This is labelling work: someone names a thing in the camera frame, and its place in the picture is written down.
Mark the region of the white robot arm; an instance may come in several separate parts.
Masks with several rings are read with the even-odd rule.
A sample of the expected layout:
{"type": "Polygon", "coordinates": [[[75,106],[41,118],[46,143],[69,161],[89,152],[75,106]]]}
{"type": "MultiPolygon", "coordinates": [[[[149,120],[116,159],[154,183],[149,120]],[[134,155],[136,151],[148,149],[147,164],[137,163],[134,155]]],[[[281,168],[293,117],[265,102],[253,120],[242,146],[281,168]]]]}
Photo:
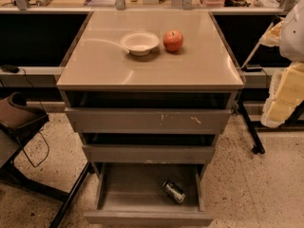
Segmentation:
{"type": "Polygon", "coordinates": [[[261,123],[277,128],[304,101],[304,0],[299,0],[259,42],[266,47],[279,47],[280,55],[291,61],[285,69],[275,71],[262,109],[261,123]]]}

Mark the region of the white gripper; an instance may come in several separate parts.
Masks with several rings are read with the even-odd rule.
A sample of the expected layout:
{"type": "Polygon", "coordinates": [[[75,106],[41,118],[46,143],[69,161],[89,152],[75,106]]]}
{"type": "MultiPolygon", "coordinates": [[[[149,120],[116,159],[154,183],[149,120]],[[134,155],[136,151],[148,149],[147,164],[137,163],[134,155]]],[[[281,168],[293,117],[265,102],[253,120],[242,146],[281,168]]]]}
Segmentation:
{"type": "MultiPolygon", "coordinates": [[[[279,47],[283,21],[263,33],[259,42],[266,47],[279,47]]],[[[276,69],[269,86],[260,117],[261,123],[270,128],[282,125],[304,101],[304,64],[291,63],[284,70],[276,69]]]]}

